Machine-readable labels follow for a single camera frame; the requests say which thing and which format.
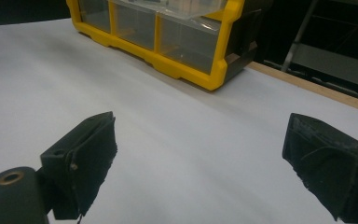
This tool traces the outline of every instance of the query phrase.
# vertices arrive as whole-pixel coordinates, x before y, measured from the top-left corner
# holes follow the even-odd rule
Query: black foam padding
[[[282,156],[333,218],[358,223],[358,141],[311,117],[292,114]]]
[[[112,112],[85,119],[41,155],[41,174],[57,195],[56,219],[76,219],[90,209],[117,153],[114,123]]]

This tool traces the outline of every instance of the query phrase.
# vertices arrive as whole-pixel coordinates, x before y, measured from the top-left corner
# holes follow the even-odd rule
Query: white table surface
[[[292,112],[358,139],[358,109],[249,68],[203,91],[70,20],[0,26],[0,172],[38,169],[42,152],[110,110],[118,154],[82,223],[336,223],[282,145]]]

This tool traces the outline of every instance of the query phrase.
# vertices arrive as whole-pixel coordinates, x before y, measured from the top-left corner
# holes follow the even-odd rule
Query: plastic drawer
[[[183,21],[163,16],[159,51],[167,58],[210,74],[220,24],[201,17]]]
[[[108,16],[105,3],[99,1],[106,1]],[[272,4],[272,0],[66,2],[79,32],[104,46],[133,54],[167,76],[183,78],[210,91],[231,80],[252,61],[260,22]],[[200,13],[202,4],[224,7],[189,20],[178,20],[163,10],[170,7],[174,12],[176,8],[183,16],[186,12]],[[150,9],[161,5],[163,9]],[[90,15],[95,12],[103,12],[103,20],[92,21]]]
[[[81,20],[110,33],[109,8],[106,0],[79,0]]]
[[[138,46],[153,49],[155,11],[120,1],[115,1],[115,3],[115,34]]]
[[[222,9],[227,0],[119,0],[159,13],[188,20]]]

